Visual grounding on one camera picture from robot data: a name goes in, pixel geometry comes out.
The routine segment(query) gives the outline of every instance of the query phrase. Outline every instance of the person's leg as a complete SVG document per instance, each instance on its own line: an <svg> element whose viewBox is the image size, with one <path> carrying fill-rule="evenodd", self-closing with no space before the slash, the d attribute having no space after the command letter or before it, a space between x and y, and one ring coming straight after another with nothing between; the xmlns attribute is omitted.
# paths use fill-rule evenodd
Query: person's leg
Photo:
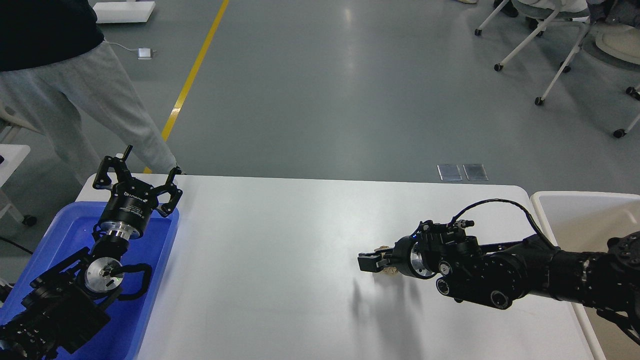
<svg viewBox="0 0 640 360"><path fill-rule="evenodd" d="M32 70L0 72L0 97L50 141L81 183L96 173L100 158L82 132L76 107Z"/></svg>
<svg viewBox="0 0 640 360"><path fill-rule="evenodd" d="M109 44L103 42L55 66L59 71L57 87L123 142L133 145L133 152L151 170L166 174L176 165Z"/></svg>

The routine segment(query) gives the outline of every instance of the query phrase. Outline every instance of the white foam block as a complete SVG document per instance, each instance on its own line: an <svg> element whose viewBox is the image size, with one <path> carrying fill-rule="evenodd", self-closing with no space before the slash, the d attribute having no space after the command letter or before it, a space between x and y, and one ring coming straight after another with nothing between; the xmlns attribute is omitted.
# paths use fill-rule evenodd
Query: white foam block
<svg viewBox="0 0 640 360"><path fill-rule="evenodd" d="M156 7L155 1L96 3L93 10L98 24L107 22L147 22Z"/></svg>

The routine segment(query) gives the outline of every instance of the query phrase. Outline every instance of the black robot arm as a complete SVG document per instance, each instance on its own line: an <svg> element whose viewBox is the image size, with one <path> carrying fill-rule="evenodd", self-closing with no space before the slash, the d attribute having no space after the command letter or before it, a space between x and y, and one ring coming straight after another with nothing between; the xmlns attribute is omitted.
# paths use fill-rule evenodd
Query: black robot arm
<svg viewBox="0 0 640 360"><path fill-rule="evenodd" d="M175 167L165 184L154 188L131 175L122 158L106 156L95 176L93 187L111 190L111 197L93 229L95 243L54 265L31 282L34 289L21 304L26 308L6 325L0 325L0 360L54 359L56 349L70 354L94 337L109 321L105 312L115 300L135 300L148 290L152 267L123 265L129 240L143 236L154 209L167 217L173 212L182 190L173 183L181 174ZM108 170L114 169L112 185ZM158 196L169 193L170 200L159 204ZM138 291L121 294L126 273L142 272Z"/></svg>
<svg viewBox="0 0 640 360"><path fill-rule="evenodd" d="M359 254L360 269L397 269L419 279L440 274L436 288L442 295L496 309L527 294L580 303L640 345L640 232L611 238L608 252L567 252L537 226L522 241L479 245L465 232L473 225L457 217L448 224L421 222L394 247Z"/></svg>

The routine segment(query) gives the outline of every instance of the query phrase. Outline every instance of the white bin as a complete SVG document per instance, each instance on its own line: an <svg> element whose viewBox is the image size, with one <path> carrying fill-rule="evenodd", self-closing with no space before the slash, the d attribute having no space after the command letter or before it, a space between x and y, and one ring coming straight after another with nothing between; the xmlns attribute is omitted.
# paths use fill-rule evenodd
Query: white bin
<svg viewBox="0 0 640 360"><path fill-rule="evenodd" d="M598 192L537 192L531 197L542 231L567 251L607 252L607 240L640 231L640 195ZM582 306L575 306L580 318ZM586 310L608 360L638 360L640 347L617 326ZM589 338L589 324L584 322ZM598 358L598 345L590 343Z"/></svg>

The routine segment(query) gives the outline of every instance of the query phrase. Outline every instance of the blue tray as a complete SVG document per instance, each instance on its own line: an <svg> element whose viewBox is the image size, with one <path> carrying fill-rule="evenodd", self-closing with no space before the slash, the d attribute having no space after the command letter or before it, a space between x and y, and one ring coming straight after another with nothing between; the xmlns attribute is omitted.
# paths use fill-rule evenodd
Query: blue tray
<svg viewBox="0 0 640 360"><path fill-rule="evenodd" d="M33 279L81 248L93 246L94 241L91 236L93 225L100 218L105 205L105 202L74 202L56 214L4 306L0 307L0 324L9 322L24 310L20 301L33 290L29 286ZM58 359L133 360L136 358L175 239L178 217L177 209L166 218L154 211L144 236L131 240L129 250L122 257L123 265L138 263L151 265L153 276L148 292L136 300L114 302L107 308L111 321L72 355L63 348L59 348ZM140 274L127 274L121 285L124 289L123 293L137 291L141 280Z"/></svg>

